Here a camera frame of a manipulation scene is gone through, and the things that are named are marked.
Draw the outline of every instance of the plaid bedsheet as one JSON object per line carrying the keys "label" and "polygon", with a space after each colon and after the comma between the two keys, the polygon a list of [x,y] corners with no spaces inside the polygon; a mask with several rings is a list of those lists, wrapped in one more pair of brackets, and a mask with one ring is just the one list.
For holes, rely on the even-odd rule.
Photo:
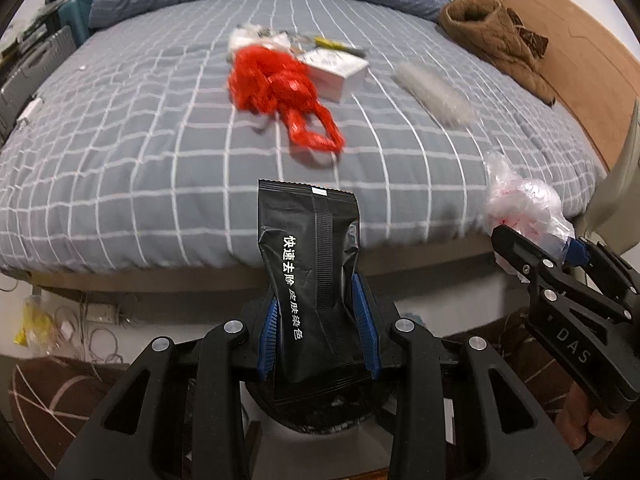
{"label": "plaid bedsheet", "polygon": [[[252,22],[369,48],[370,71],[328,104],[338,156],[291,146],[279,122],[239,112],[226,43]],[[392,80],[418,57],[477,109],[446,130]],[[0,153],[0,265],[105,272],[260,266],[259,178],[353,191],[361,242],[443,241],[480,229],[483,153],[583,211],[603,170],[577,122],[453,44],[434,24],[353,0],[199,0],[94,35],[39,91],[44,106]]]}

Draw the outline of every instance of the red plastic bag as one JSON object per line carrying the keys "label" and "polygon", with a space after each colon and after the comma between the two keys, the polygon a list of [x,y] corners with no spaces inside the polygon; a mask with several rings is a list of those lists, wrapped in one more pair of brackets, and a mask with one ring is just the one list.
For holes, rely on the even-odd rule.
{"label": "red plastic bag", "polygon": [[[344,146],[344,137],[331,112],[318,102],[306,65],[293,56],[258,45],[242,48],[236,53],[228,84],[239,110],[267,115],[277,111],[293,143],[335,153]],[[307,114],[320,119],[328,137],[306,129]]]}

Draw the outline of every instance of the black packet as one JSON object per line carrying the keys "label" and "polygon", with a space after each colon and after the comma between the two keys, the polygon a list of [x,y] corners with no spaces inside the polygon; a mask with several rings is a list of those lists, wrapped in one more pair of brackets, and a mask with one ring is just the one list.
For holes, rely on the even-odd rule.
{"label": "black packet", "polygon": [[282,398],[366,374],[351,304],[358,230],[351,193],[258,183],[258,246],[279,308],[274,377]]}

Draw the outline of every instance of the bed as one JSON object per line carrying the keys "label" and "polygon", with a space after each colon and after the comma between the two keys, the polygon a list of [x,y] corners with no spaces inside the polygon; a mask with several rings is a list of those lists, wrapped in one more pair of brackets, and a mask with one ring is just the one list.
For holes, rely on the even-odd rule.
{"label": "bed", "polygon": [[[367,272],[471,255],[489,248],[488,150],[553,185],[567,218],[583,214],[606,168],[575,111],[547,107],[422,10],[398,7],[195,0],[99,31],[44,83],[39,117],[0,153],[0,266],[79,290],[255,285],[265,280],[258,178],[354,192]],[[232,107],[226,42],[244,22],[368,48],[363,88],[327,104],[341,155],[291,146],[280,123]],[[394,64],[412,57],[466,95],[478,124],[444,128],[396,85]]]}

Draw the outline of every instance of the silver screw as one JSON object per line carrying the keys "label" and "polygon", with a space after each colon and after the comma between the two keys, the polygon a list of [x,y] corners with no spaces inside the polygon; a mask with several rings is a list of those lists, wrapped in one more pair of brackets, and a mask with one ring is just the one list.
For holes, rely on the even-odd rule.
{"label": "silver screw", "polygon": [[474,350],[484,350],[486,348],[486,341],[475,335],[469,340],[469,346]]}
{"label": "silver screw", "polygon": [[154,339],[151,343],[151,348],[155,352],[164,352],[167,348],[169,348],[169,340],[165,337],[159,337],[158,339]]}
{"label": "silver screw", "polygon": [[225,332],[228,334],[237,334],[242,330],[242,321],[233,319],[225,323]]}
{"label": "silver screw", "polygon": [[411,330],[415,328],[415,325],[413,321],[411,321],[410,319],[405,319],[403,317],[402,319],[398,319],[398,321],[396,321],[396,328],[400,332],[411,332]]}

